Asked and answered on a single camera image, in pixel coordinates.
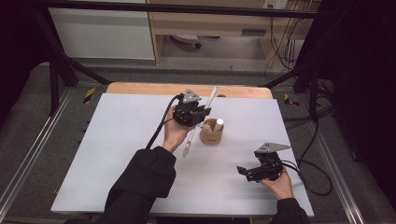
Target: white surface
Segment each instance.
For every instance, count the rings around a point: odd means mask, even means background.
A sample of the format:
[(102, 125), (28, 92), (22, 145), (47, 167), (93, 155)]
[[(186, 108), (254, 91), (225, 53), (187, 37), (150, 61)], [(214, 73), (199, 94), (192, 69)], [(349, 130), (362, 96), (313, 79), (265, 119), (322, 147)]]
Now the white surface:
[[(171, 99), (172, 96), (103, 94), (51, 211), (103, 212), (108, 191), (134, 153), (146, 146)], [(266, 141), (290, 144), (276, 100), (217, 97), (211, 107), (207, 118), (222, 118), (227, 123), (221, 142), (207, 146), (196, 135), (186, 158), (181, 155), (186, 143), (179, 147), (175, 152), (175, 184), (168, 198), (157, 199), (151, 213), (273, 215), (276, 200), (272, 193), (261, 184), (247, 182), (236, 166), (259, 166), (254, 150)], [(163, 131), (153, 146), (162, 141)], [(295, 162), (291, 149), (278, 154), (282, 160)], [(301, 180), (292, 170), (289, 174), (296, 199), (313, 216)]]
[(51, 8), (49, 12), (70, 57), (154, 60), (147, 12), (63, 8)]

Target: white marker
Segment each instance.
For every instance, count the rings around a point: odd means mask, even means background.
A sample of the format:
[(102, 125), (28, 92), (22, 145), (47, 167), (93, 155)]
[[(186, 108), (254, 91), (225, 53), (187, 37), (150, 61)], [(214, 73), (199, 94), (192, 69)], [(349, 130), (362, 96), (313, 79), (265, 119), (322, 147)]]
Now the white marker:
[(216, 120), (216, 125), (215, 125), (215, 128), (213, 129), (213, 132), (219, 133), (223, 124), (224, 124), (224, 120), (222, 120), (222, 119)]

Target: metal bracket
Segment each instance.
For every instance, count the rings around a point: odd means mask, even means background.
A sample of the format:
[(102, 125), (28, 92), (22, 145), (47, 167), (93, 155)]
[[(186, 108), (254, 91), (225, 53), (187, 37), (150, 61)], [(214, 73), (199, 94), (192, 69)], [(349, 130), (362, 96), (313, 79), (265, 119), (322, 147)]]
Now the metal bracket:
[(183, 104), (200, 101), (201, 99), (202, 99), (201, 96), (199, 96), (194, 91), (190, 90), (190, 88), (187, 88), (186, 93), (184, 93)]
[(288, 146), (288, 145), (281, 145), (281, 144), (277, 144), (277, 143), (265, 142), (256, 151), (259, 153), (271, 153), (271, 152), (276, 152), (276, 151), (288, 149), (288, 148), (290, 148), (290, 146)]

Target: white pen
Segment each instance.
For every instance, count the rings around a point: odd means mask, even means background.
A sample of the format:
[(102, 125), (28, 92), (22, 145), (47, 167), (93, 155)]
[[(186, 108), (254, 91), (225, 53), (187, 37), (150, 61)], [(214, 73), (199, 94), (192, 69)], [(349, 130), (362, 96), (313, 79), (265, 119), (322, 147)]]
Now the white pen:
[[(210, 94), (209, 98), (207, 99), (207, 103), (205, 105), (205, 109), (209, 108), (210, 104), (212, 104), (213, 98), (215, 98), (215, 94), (218, 91), (218, 89), (219, 89), (218, 86), (215, 86), (215, 88), (213, 88), (212, 93)], [(195, 130), (197, 129), (197, 126), (195, 126), (195, 128), (190, 132), (190, 136), (189, 136), (189, 138), (187, 140), (186, 147), (183, 150), (183, 157), (186, 157), (189, 154), (190, 146), (191, 146), (191, 139), (192, 139), (192, 137), (195, 134)]]

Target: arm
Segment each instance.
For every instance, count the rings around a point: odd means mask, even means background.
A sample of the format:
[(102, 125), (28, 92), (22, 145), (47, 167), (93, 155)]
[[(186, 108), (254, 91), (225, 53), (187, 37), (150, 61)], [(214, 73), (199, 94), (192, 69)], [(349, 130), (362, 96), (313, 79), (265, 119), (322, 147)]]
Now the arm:
[(169, 121), (164, 124), (163, 146), (136, 151), (108, 193), (105, 212), (94, 223), (146, 223), (156, 198), (168, 196), (176, 178), (172, 153), (192, 129), (172, 119), (174, 108), (168, 111)]
[(277, 198), (277, 213), (273, 216), (270, 224), (306, 224), (308, 216), (294, 198), (291, 187), (291, 179), (283, 168), (279, 178), (275, 181), (261, 180), (264, 186), (269, 188)]

